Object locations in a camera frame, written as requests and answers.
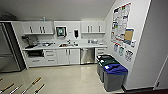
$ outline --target bulletin board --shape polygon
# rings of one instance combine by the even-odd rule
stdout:
[[[116,43],[117,45],[123,45],[130,5],[131,3],[125,4],[113,11],[111,42]]]

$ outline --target microwave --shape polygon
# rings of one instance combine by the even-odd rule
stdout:
[[[44,57],[43,50],[27,50],[28,57]]]

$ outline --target sink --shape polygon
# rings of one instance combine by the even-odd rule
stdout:
[[[78,46],[78,44],[60,44],[59,47]]]

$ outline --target blue recycling bin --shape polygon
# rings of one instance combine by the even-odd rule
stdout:
[[[107,92],[121,89],[125,75],[128,70],[121,64],[110,64],[103,67],[104,72],[104,88]]]

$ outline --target bin lid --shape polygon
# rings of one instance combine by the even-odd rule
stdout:
[[[121,64],[110,64],[103,67],[108,74],[117,74],[128,72],[128,70]]]
[[[111,55],[98,55],[97,59],[100,61],[102,59],[114,59],[114,57],[112,57]]]
[[[100,64],[101,66],[106,66],[109,64],[120,64],[120,63],[115,59],[103,59],[103,60],[100,60]]]

